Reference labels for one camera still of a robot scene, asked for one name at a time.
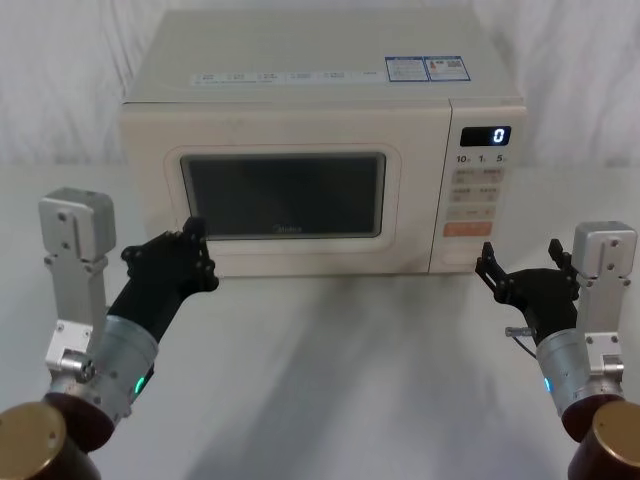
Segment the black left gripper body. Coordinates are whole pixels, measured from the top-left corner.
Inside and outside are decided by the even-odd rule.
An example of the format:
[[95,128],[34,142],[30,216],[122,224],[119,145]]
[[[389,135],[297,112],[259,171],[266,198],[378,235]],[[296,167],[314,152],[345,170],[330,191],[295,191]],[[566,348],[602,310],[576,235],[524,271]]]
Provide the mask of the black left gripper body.
[[196,251],[189,258],[127,265],[129,280],[108,313],[128,320],[159,342],[182,303],[201,292],[195,269]]

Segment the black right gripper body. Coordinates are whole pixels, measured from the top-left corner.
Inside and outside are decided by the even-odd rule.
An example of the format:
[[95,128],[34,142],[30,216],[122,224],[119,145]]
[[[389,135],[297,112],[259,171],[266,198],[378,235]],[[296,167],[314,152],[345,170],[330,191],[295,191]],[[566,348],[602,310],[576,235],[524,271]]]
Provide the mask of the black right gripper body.
[[574,274],[553,269],[525,269],[495,281],[494,299],[518,309],[539,345],[547,337],[574,329],[579,284]]

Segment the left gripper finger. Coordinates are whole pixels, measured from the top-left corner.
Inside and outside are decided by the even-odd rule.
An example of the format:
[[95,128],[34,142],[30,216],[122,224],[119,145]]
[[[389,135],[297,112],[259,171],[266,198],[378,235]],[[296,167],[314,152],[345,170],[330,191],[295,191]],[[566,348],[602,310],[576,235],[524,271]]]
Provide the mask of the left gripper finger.
[[136,263],[189,258],[197,250],[197,219],[188,218],[181,230],[166,231],[141,245],[126,247],[121,259],[128,266]]
[[207,247],[206,225],[201,218],[192,218],[192,243],[196,250],[196,264],[198,288],[201,292],[213,292],[219,286],[219,279],[215,273],[215,262],[211,259]]

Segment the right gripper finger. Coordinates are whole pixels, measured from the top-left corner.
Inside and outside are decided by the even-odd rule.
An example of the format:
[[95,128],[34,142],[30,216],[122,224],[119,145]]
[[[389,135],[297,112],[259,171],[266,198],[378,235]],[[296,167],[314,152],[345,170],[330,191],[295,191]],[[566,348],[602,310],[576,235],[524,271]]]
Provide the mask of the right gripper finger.
[[510,297],[509,278],[498,264],[493,246],[485,242],[481,255],[477,258],[475,273],[491,290],[495,301],[508,301]]
[[579,298],[579,283],[576,279],[577,271],[572,266],[572,255],[563,249],[559,239],[552,239],[549,243],[548,254],[558,269],[563,273],[569,285],[569,295],[572,301]]

